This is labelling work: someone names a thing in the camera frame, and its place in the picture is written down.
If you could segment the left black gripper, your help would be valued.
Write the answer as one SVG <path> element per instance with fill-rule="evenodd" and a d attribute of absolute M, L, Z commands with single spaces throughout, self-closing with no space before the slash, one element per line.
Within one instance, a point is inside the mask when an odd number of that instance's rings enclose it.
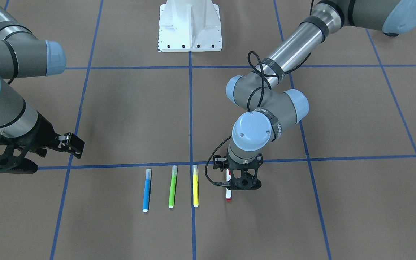
<path fill-rule="evenodd" d="M 256 155 L 253 161 L 248 163 L 237 163 L 229 155 L 224 157 L 215 155 L 213 157 L 213 169 L 219 169 L 220 171 L 229 168 L 230 170 L 241 170 L 242 172 L 254 170 L 254 173 L 258 173 L 258 169 L 263 163 L 263 155 Z"/>

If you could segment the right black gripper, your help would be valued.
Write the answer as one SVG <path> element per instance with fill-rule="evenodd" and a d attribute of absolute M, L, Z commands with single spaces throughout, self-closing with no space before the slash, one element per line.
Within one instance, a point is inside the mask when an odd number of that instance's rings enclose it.
<path fill-rule="evenodd" d="M 73 132 L 59 135 L 53 129 L 53 125 L 46 120 L 40 112 L 37 113 L 38 119 L 33 128 L 34 136 L 30 139 L 28 146 L 29 152 L 37 152 L 41 149 L 51 149 L 59 152 L 68 152 L 76 158 L 81 158 L 85 142 Z"/>

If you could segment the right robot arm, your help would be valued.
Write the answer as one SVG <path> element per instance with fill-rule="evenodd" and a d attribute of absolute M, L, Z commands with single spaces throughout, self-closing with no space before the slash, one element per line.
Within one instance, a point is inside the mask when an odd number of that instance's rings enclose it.
<path fill-rule="evenodd" d="M 58 75 L 65 68 L 66 54 L 58 42 L 39 40 L 0 6 L 0 135 L 5 140 L 41 157 L 49 148 L 81 158 L 84 141 L 71 132 L 57 134 L 10 86 L 16 78 Z"/>

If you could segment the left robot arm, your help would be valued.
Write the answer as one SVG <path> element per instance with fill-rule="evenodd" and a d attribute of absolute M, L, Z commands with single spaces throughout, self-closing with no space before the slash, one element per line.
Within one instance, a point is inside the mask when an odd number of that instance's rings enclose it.
<path fill-rule="evenodd" d="M 416 64 L 408 64 L 402 52 L 394 61 L 380 58 L 376 36 L 396 37 L 416 27 L 416 0 L 328 0 L 313 9 L 312 17 L 290 40 L 303 39 L 312 47 L 331 38 L 345 26 L 365 30 L 370 51 L 354 56 L 375 55 L 373 65 L 310 65 L 300 69 L 278 69 L 277 58 L 268 57 L 253 79 L 235 76 L 227 85 L 227 96 L 235 104 L 234 90 L 247 83 L 246 115 L 259 114 L 273 124 L 267 136 L 277 140 L 278 113 L 266 108 L 277 76 L 290 79 L 284 92 L 293 120 L 299 120 L 305 156 L 313 181 L 406 182 L 416 179 Z"/>

